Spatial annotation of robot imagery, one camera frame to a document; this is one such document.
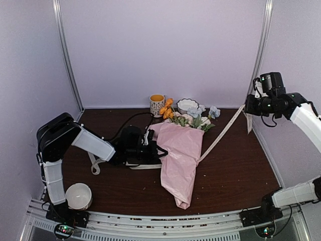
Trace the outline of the pink purple wrapping paper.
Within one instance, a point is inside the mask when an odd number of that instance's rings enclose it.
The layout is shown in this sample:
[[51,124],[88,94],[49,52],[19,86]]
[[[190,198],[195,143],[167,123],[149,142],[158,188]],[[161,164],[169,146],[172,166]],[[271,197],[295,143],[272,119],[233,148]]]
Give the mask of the pink purple wrapping paper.
[[150,129],[155,131],[157,145],[168,152],[160,159],[160,183],[174,197],[178,208],[187,209],[191,205],[204,131],[174,123],[154,124]]

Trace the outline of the pink fake flower stem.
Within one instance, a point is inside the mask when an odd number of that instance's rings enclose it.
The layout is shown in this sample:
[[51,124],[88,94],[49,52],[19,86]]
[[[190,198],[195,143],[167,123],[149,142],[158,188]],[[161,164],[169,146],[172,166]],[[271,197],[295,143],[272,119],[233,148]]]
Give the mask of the pink fake flower stem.
[[178,111],[174,112],[174,116],[172,118],[172,122],[176,125],[180,125],[182,127],[191,127],[191,128],[197,128],[195,126],[196,119],[189,115],[189,114],[181,114]]

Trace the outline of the orange fake flower stem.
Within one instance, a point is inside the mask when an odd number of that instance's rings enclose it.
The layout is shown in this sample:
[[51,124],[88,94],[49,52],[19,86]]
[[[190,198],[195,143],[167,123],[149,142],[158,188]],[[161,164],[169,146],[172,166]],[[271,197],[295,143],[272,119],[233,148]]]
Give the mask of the orange fake flower stem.
[[165,102],[165,105],[159,110],[160,115],[163,119],[172,119],[174,117],[174,111],[172,105],[174,100],[172,98],[168,98]]

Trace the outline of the light blue fake flower stem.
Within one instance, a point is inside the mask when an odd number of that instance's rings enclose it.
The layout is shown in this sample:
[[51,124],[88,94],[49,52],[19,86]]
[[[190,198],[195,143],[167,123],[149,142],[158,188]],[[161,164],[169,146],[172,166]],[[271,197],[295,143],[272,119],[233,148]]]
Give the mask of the light blue fake flower stem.
[[[200,105],[198,108],[190,107],[187,110],[187,114],[192,116],[193,118],[200,117],[203,112],[205,112],[206,108],[203,105]],[[208,119],[216,119],[220,116],[221,110],[215,106],[210,107],[208,113]]]

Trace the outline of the patterned mug with orange inside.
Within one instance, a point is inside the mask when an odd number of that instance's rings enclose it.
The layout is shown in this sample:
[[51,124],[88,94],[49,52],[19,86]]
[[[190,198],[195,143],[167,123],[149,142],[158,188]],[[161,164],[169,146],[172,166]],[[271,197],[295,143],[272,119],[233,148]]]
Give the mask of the patterned mug with orange inside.
[[165,105],[165,96],[161,94],[151,95],[149,98],[150,101],[150,113],[154,117],[161,117],[160,109]]

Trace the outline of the beige ribbon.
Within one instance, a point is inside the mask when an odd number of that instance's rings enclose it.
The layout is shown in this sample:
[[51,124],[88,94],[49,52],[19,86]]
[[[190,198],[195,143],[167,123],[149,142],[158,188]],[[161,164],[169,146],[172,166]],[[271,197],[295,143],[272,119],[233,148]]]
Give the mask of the beige ribbon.
[[[230,121],[227,123],[227,125],[223,128],[221,133],[216,137],[216,139],[213,141],[213,143],[208,147],[208,149],[205,151],[205,153],[200,157],[199,161],[202,161],[205,159],[205,157],[212,151],[212,149],[219,143],[219,141],[222,139],[222,137],[225,135],[225,133],[229,130],[229,128],[233,125],[237,117],[240,115],[240,113],[243,111],[245,108],[245,105],[241,105],[238,110],[235,112],[233,117],[230,119]],[[117,137],[119,132],[124,128],[124,126],[134,117],[143,115],[143,114],[148,114],[151,116],[150,123],[152,122],[154,115],[150,112],[140,112],[132,115],[129,117],[123,124],[122,126],[118,129],[114,137],[112,138],[113,140]],[[91,153],[88,153],[88,156],[90,158],[90,161],[92,163],[91,165],[91,172],[93,175],[99,175],[100,174],[100,168],[99,165],[100,163],[103,163],[104,161],[100,158],[96,159],[95,156]],[[159,169],[162,167],[161,163],[159,162],[158,164],[148,164],[148,165],[134,165],[134,166],[128,166],[132,170],[151,170],[151,169]]]

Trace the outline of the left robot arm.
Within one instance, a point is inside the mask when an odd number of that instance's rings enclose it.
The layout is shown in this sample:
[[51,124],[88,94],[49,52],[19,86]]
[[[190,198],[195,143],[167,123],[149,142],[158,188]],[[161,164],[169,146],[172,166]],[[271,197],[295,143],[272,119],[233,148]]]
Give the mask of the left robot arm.
[[89,154],[95,171],[100,163],[123,164],[131,169],[160,168],[161,159],[168,155],[154,139],[151,124],[145,129],[129,125],[126,120],[110,138],[98,135],[84,124],[75,121],[67,112],[57,116],[37,131],[37,159],[52,214],[61,222],[72,219],[72,211],[63,205],[66,192],[63,181],[63,161],[71,149]]

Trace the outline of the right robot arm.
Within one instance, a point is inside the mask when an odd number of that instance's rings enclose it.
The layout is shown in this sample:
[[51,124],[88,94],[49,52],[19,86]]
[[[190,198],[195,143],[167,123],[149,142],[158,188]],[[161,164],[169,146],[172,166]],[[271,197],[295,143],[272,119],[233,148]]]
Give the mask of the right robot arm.
[[[284,118],[296,126],[301,134],[295,140],[286,138],[283,146],[301,147],[302,141],[310,141],[320,150],[320,114],[312,101],[298,92],[287,92],[281,73],[268,72],[252,81],[252,91],[245,100],[245,113],[260,118],[271,117],[270,128],[276,127],[276,120]],[[269,221],[281,208],[294,204],[320,202],[320,177],[281,188],[262,198],[262,206],[257,210],[260,221]]]

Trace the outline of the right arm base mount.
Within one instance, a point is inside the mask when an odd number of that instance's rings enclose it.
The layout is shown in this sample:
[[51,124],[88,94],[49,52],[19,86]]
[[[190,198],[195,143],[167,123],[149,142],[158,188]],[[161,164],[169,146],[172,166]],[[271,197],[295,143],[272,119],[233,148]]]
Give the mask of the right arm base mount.
[[239,213],[243,227],[254,227],[260,238],[272,238],[276,234],[275,222],[283,218],[279,209],[271,213],[264,213],[262,208],[246,209]]

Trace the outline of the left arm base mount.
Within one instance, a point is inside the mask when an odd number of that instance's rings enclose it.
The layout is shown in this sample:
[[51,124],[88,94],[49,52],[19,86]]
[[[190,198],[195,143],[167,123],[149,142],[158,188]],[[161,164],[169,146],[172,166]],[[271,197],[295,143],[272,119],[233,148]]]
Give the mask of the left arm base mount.
[[67,214],[58,214],[52,208],[46,213],[46,219],[57,222],[53,233],[58,239],[70,238],[79,228],[86,228],[89,221],[87,211],[74,211],[69,209]]

